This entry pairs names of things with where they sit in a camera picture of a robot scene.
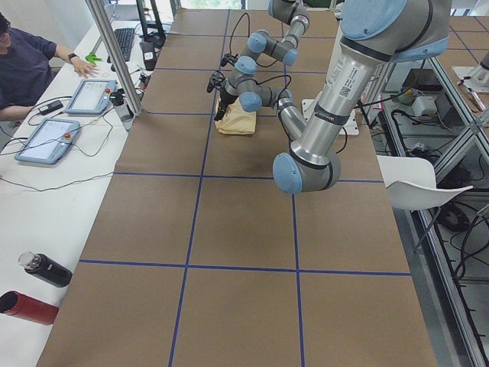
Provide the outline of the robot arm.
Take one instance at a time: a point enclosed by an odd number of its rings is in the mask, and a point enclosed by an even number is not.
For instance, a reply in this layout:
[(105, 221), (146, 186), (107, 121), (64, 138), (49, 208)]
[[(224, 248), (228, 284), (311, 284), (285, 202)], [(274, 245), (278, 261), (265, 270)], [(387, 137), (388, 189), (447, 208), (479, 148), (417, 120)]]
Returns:
[(300, 1), (272, 1), (270, 15), (289, 26), (277, 41), (266, 31), (253, 33), (229, 76), (214, 74), (208, 90), (217, 89), (216, 118), (239, 102), (246, 112), (271, 107), (277, 112), (290, 145), (275, 157), (273, 176), (285, 193), (320, 191), (339, 179), (341, 165), (333, 148), (377, 66), (424, 60), (442, 54), (449, 41), (449, 1), (346, 1), (342, 6), (340, 57), (305, 118), (287, 89), (262, 86), (254, 77), (257, 59), (266, 54), (285, 65), (297, 58), (309, 13)]
[(242, 56), (257, 61), (264, 54), (285, 66), (298, 57), (299, 42), (310, 26), (309, 12), (303, 1), (269, 1), (268, 14), (280, 22), (281, 35), (260, 29), (248, 37)]

